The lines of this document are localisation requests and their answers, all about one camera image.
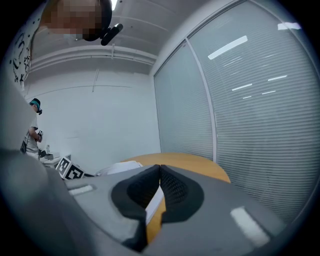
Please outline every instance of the wooden table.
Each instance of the wooden table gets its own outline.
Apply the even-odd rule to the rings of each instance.
[[[186,153],[156,153],[132,157],[126,161],[137,161],[143,166],[168,165],[182,168],[198,174],[206,175],[230,183],[226,172],[213,161],[201,156]],[[147,240],[150,243],[161,229],[161,216],[166,211],[165,199],[160,203],[157,211],[146,227]]]

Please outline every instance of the white wall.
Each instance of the white wall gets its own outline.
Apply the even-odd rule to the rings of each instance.
[[[134,73],[132,67],[139,70],[139,63],[85,59],[30,73],[25,99],[41,101],[43,114],[37,116],[44,132],[41,148],[49,144],[52,152],[71,153],[71,160],[89,173],[159,153],[154,87],[150,76]]]
[[[214,13],[225,8],[230,3],[236,2],[237,0],[210,0],[205,3],[194,13],[192,13],[177,30],[172,34],[168,41],[161,48],[158,58],[153,65],[150,74],[152,76],[158,71],[160,66],[169,57],[173,50],[190,34],[197,26],[203,23],[208,17],[212,16]]]

